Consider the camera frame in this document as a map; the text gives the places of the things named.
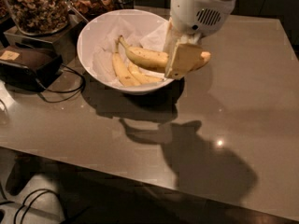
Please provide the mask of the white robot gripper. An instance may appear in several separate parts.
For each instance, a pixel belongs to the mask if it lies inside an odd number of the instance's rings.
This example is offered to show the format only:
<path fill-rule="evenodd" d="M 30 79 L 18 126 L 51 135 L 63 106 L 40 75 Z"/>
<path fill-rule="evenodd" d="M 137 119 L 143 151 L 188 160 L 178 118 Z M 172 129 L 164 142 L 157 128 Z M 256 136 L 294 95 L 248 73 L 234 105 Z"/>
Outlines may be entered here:
<path fill-rule="evenodd" d="M 164 41 L 164 52 L 170 55 L 167 78 L 181 79 L 204 64 L 203 49 L 194 44 L 218 32 L 234 8 L 235 0 L 171 0 Z"/>

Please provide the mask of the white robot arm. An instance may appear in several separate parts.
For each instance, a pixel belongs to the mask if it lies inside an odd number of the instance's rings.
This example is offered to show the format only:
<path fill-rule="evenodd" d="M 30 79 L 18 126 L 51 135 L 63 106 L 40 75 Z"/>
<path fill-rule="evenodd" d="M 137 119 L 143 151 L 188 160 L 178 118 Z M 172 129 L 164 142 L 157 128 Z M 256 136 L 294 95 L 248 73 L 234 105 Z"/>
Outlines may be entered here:
<path fill-rule="evenodd" d="M 236 0 L 171 0 L 164 43 L 169 55 L 164 75 L 181 79 L 206 65 L 211 54 L 201 39 L 215 34 L 235 8 Z"/>

